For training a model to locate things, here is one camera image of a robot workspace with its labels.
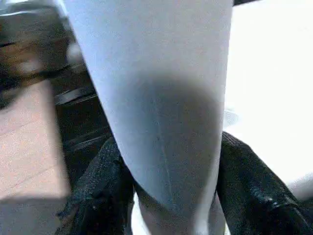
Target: floor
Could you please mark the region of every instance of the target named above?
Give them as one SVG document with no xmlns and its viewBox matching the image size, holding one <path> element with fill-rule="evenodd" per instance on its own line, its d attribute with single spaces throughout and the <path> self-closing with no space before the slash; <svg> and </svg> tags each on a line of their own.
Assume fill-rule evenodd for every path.
<svg viewBox="0 0 313 235">
<path fill-rule="evenodd" d="M 49 83 L 0 111 L 0 235 L 49 235 L 69 186 Z"/>
</svg>

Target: wooden floor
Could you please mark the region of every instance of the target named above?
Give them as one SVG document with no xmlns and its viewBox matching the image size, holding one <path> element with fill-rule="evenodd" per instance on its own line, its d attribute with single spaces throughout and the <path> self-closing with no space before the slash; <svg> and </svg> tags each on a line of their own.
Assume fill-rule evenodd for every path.
<svg viewBox="0 0 313 235">
<path fill-rule="evenodd" d="M 69 186 L 49 83 L 0 111 L 0 234 L 47 235 Z"/>
</svg>

